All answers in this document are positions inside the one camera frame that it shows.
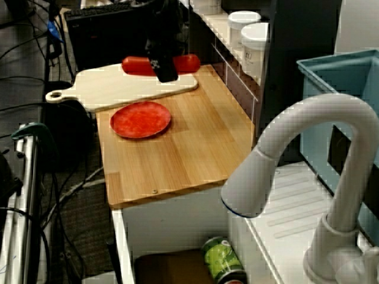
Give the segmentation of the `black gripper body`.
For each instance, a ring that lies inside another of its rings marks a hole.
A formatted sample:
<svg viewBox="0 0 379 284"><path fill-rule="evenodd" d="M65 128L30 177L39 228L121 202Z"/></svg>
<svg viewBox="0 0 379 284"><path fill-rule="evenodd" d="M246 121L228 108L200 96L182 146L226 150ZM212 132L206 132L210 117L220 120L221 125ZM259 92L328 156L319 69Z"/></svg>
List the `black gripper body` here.
<svg viewBox="0 0 379 284"><path fill-rule="evenodd" d="M146 28L145 50L147 58L158 59L160 56L181 56L185 54L185 41L183 30L161 30Z"/></svg>

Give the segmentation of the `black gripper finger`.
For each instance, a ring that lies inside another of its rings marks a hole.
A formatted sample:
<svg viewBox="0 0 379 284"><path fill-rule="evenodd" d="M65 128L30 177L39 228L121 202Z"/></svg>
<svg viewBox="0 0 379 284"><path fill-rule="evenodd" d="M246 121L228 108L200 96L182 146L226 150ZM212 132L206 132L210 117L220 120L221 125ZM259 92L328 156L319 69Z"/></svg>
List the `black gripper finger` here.
<svg viewBox="0 0 379 284"><path fill-rule="evenodd" d="M173 82L178 79L178 73L172 57L151 57L149 62L159 82Z"/></svg>

